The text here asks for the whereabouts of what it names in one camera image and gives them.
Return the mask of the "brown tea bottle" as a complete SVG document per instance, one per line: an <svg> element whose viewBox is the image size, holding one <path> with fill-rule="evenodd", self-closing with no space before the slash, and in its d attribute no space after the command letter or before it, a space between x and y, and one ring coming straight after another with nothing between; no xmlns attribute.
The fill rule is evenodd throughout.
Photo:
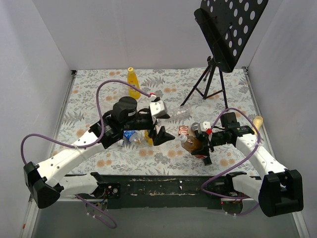
<svg viewBox="0 0 317 238"><path fill-rule="evenodd" d="M188 139L186 142L181 142L181 146L188 151L189 153L193 152L194 150L200 149L203 145L203 143L198 140L197 138L187 135Z"/></svg>

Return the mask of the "white tea bottle cap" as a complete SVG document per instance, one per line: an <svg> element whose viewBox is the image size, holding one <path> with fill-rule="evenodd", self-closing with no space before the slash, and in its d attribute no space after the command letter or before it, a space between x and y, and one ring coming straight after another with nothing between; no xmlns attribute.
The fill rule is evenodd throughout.
<svg viewBox="0 0 317 238"><path fill-rule="evenodd" d="M183 135L183 134L179 135L179 140L180 140L181 142L186 142L187 139L188 139L188 137L187 137L186 135Z"/></svg>

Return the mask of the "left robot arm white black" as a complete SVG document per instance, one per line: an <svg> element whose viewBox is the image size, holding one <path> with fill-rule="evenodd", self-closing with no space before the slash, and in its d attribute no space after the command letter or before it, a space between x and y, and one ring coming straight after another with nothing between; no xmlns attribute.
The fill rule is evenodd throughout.
<svg viewBox="0 0 317 238"><path fill-rule="evenodd" d="M38 164L26 163L23 167L25 183L38 208L53 205L61 196L85 193L101 198L106 189L96 176L68 178L66 175L88 158L122 140L128 130L147 130L155 146L174 140L164 126L156 127L158 119L169 117L165 102L160 98L152 100L147 108L137 110L137 101L125 96L69 148Z"/></svg>

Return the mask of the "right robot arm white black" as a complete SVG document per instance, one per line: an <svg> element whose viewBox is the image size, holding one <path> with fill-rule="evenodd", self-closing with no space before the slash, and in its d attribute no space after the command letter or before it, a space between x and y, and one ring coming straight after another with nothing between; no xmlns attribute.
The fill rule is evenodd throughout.
<svg viewBox="0 0 317 238"><path fill-rule="evenodd" d="M262 145L261 136L255 126L241 126L234 112L224 111L218 117L222 129L212 131L208 121L192 124L195 138L203 143L201 149L192 152L203 156L204 163L211 162L210 153L216 146L232 144L245 155L260 176L260 180L245 172L225 171L224 190L228 196L242 194L244 198L257 201L262 212L268 216L278 216L302 211L304 208L302 176L297 170L289 170L279 163Z"/></svg>

